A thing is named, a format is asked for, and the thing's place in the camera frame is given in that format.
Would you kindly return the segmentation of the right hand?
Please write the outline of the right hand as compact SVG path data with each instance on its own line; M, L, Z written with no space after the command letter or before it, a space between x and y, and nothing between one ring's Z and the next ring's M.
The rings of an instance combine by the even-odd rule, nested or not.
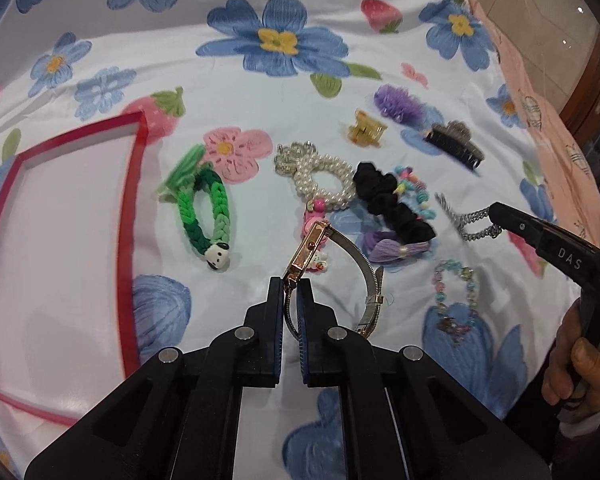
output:
M555 348L544 373L542 396L550 405L567 400L576 388L567 366L588 383L588 391L576 417L587 418L600 412L600 351L581 336L580 300L576 300L562 318L556 334Z

